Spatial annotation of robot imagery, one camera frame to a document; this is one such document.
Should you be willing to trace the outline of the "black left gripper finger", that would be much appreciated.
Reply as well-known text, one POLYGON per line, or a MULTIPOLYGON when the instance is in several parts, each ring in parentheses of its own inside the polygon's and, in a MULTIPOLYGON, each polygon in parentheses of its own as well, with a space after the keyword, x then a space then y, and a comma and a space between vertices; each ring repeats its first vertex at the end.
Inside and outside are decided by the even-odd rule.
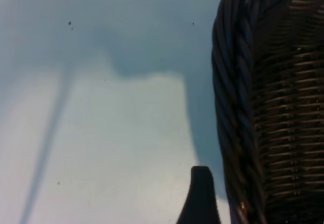
POLYGON ((178 224, 220 224, 213 176, 207 166, 193 166, 188 195, 178 224))

